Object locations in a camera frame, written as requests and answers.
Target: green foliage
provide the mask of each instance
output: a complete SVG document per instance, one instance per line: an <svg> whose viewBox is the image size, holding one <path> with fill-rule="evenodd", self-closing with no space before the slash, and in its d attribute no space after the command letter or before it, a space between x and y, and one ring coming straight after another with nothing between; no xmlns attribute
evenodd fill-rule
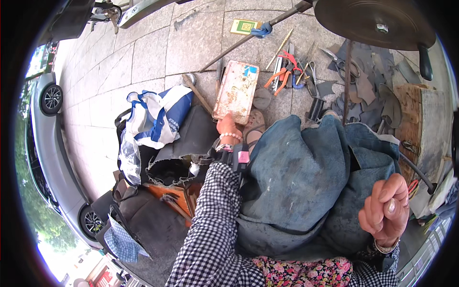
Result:
<svg viewBox="0 0 459 287"><path fill-rule="evenodd" d="M27 216L30 228L44 241L50 244L56 252L64 253L76 247L77 237L68 227L64 219L53 209L49 208L35 187L27 163L25 147L25 130L28 107L30 104L31 87L34 81L26 82L18 106L15 134L15 164L17 184L21 195L22 206Z"/></svg>

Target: car wheel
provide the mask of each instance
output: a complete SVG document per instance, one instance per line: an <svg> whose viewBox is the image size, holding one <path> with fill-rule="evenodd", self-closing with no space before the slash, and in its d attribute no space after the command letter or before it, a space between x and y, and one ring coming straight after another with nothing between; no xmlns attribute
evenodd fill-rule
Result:
<svg viewBox="0 0 459 287"><path fill-rule="evenodd" d="M40 100L41 109L48 115L57 114L62 107L62 88L52 84L43 92Z"/></svg>
<svg viewBox="0 0 459 287"><path fill-rule="evenodd" d="M91 239L95 240L95 235L104 228L104 222L95 214L91 206L87 205L81 210L80 224L83 232Z"/></svg>

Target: nut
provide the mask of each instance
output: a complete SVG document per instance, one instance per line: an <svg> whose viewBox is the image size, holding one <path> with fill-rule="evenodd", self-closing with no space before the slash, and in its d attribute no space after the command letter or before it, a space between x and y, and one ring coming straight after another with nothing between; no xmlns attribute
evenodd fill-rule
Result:
<svg viewBox="0 0 459 287"><path fill-rule="evenodd" d="M389 33L389 27L387 25L378 23L376 24L376 31L387 34Z"/></svg>

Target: bracelet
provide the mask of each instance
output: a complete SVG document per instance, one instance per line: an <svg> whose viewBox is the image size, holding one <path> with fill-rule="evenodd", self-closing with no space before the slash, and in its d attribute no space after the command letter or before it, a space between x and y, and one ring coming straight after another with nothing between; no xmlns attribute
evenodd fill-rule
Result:
<svg viewBox="0 0 459 287"><path fill-rule="evenodd" d="M224 136L232 136L232 137L235 137L236 139L238 139L239 141L242 141L242 138L240 136L238 136L237 134L235 133L224 133L224 134L221 134L220 135L220 139L223 139Z"/></svg>
<svg viewBox="0 0 459 287"><path fill-rule="evenodd" d="M225 150L225 151L227 151L227 152L233 152L233 149L234 149L233 145L230 145L230 144L222 144L222 145L219 145L219 146L215 149L215 151L216 151L216 152L219 152L219 151L221 151L221 150Z"/></svg>
<svg viewBox="0 0 459 287"><path fill-rule="evenodd" d="M396 241L395 241L395 244L391 247L382 247L382 246L379 246L377 243L376 243L376 239L375 239L375 247L376 249L381 252L382 254L388 254L392 251L395 250L395 248L397 247L398 245L398 242L400 241L400 236L397 237Z"/></svg>

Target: black and white checkered shirt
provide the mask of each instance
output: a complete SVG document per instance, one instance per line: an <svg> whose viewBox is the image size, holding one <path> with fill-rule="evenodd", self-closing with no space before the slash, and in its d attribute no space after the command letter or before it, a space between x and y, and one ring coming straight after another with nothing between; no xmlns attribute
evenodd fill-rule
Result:
<svg viewBox="0 0 459 287"><path fill-rule="evenodd" d="M224 163L213 163L202 186L193 224L175 260L166 286L264 287L265 278L248 258L235 253L236 217L241 206L238 176ZM396 259L387 273L377 272L364 260L375 253L358 254L350 286L396 286Z"/></svg>

